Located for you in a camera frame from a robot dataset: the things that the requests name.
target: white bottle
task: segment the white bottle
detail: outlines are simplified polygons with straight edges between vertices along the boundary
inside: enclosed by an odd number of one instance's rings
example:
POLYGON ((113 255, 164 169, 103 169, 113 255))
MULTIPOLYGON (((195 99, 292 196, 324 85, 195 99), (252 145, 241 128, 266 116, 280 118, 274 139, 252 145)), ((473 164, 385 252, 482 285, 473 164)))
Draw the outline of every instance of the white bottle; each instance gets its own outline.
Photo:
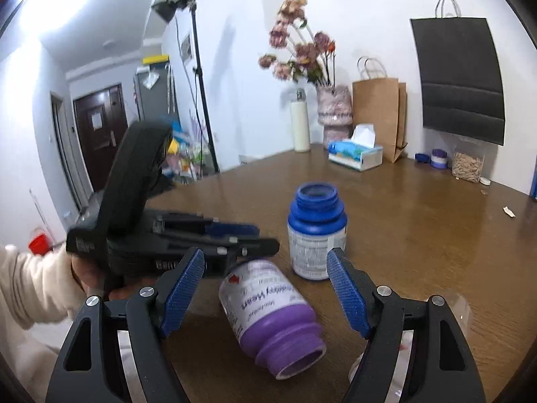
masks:
POLYGON ((308 106, 305 102, 305 92, 303 89, 296 91, 296 101, 291 102, 291 125, 293 128, 295 151, 309 151, 308 106))

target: tissue box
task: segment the tissue box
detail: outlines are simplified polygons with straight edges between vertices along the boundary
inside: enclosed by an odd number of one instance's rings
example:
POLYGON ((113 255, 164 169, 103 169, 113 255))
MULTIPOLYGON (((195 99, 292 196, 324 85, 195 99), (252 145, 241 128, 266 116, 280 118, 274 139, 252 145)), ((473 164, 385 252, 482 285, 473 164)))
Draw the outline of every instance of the tissue box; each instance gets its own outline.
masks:
POLYGON ((358 171, 382 165, 382 147, 366 148, 350 141, 336 142, 328 147, 328 159, 358 171))

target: hand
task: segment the hand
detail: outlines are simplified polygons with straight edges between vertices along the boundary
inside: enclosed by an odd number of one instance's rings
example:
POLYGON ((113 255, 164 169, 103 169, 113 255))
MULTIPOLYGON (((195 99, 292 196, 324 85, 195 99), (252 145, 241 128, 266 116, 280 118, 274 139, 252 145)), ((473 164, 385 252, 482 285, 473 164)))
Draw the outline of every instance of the hand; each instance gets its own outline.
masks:
MULTIPOLYGON (((87 259, 73 256, 71 258, 71 268, 73 278, 81 286, 85 293, 89 294, 90 289, 102 288, 104 278, 103 272, 98 266, 87 259)), ((135 283, 129 284, 126 287, 113 290, 109 293, 110 300, 123 300, 129 298, 135 292, 138 292, 144 286, 153 286, 157 281, 154 277, 143 277, 135 283)))

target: small paper scrap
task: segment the small paper scrap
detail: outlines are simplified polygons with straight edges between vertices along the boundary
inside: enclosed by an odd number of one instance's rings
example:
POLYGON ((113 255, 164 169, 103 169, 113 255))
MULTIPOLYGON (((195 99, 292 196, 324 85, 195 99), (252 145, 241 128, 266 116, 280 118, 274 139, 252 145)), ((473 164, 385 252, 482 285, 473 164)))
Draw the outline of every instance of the small paper scrap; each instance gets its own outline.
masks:
POLYGON ((510 210, 507 206, 504 207, 504 212, 509 215, 511 218, 514 218, 516 215, 513 213, 512 210, 510 210))

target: tripod pole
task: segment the tripod pole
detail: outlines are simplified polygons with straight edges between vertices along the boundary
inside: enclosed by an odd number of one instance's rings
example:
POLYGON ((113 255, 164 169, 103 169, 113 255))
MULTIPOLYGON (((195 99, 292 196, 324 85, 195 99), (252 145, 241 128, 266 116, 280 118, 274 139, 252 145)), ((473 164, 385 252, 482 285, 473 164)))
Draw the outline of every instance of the tripod pole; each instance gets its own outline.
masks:
POLYGON ((192 14, 192 31, 194 33, 194 49, 196 53, 196 63, 198 66, 198 68, 196 69, 196 74, 198 75, 198 80, 200 82, 201 104, 203 106, 203 116, 205 117, 205 126, 207 127, 207 135, 209 138, 210 156, 213 160, 214 171, 216 173, 219 173, 220 168, 218 167, 218 162, 216 160, 216 152, 214 151, 213 132, 210 129, 209 112, 207 110, 207 98, 205 97, 205 85, 203 84, 203 71, 201 69, 200 48, 198 44, 198 26, 196 25, 196 9, 197 9, 197 4, 195 3, 195 1, 193 1, 192 3, 190 3, 190 13, 192 14))

